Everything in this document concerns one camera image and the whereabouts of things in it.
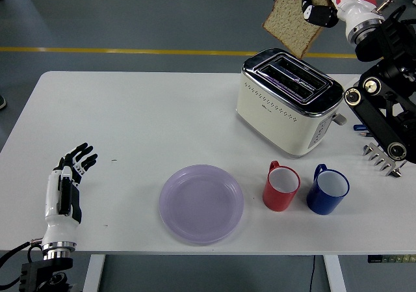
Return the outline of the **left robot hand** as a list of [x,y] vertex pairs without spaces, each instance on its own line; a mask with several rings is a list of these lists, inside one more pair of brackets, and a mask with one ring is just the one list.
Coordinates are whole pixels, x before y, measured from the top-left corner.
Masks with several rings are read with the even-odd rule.
[[81,223],[79,185],[86,171],[96,164],[98,155],[84,142],[60,158],[48,177],[45,198],[47,230],[42,246],[59,243],[75,246],[76,231]]

